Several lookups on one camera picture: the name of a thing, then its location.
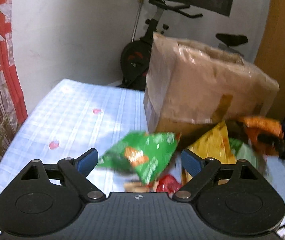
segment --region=white wall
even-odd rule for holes
[[[218,46],[215,34],[245,34],[239,46],[253,61],[262,39],[269,0],[234,0],[230,17],[193,7],[203,13],[188,19],[165,11],[161,25],[167,36],[195,39]],[[131,40],[138,0],[12,0],[12,38],[17,73],[30,114],[61,79],[109,84],[122,78],[120,54]],[[145,1],[136,33],[143,36],[156,8]]]

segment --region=blue checkered tablecloth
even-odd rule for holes
[[[0,163],[0,193],[32,159],[57,163],[90,148],[102,155],[130,130],[147,130],[144,93],[62,80],[23,124]],[[136,175],[94,169],[88,179],[107,196]]]

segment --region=yellow snack bag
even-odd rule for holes
[[[203,159],[213,157],[224,164],[235,164],[237,161],[230,150],[225,121],[220,122],[212,130],[205,133],[188,149]],[[187,171],[185,172],[186,182],[188,182],[192,177]]]

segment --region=exercise bike handlebar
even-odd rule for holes
[[[202,13],[191,15],[191,14],[188,14],[188,13],[186,13],[184,11],[181,11],[182,9],[190,8],[190,5],[187,5],[187,4],[177,5],[177,6],[169,6],[163,0],[149,0],[149,3],[153,4],[153,5],[156,5],[157,7],[162,8],[164,10],[170,10],[170,11],[177,12],[177,13],[179,13],[181,15],[184,15],[184,16],[186,16],[188,18],[200,18],[200,17],[203,17]]]

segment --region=green chip bag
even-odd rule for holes
[[[134,170],[141,182],[148,184],[167,167],[179,137],[171,132],[130,132],[99,159],[97,166],[119,171]]]

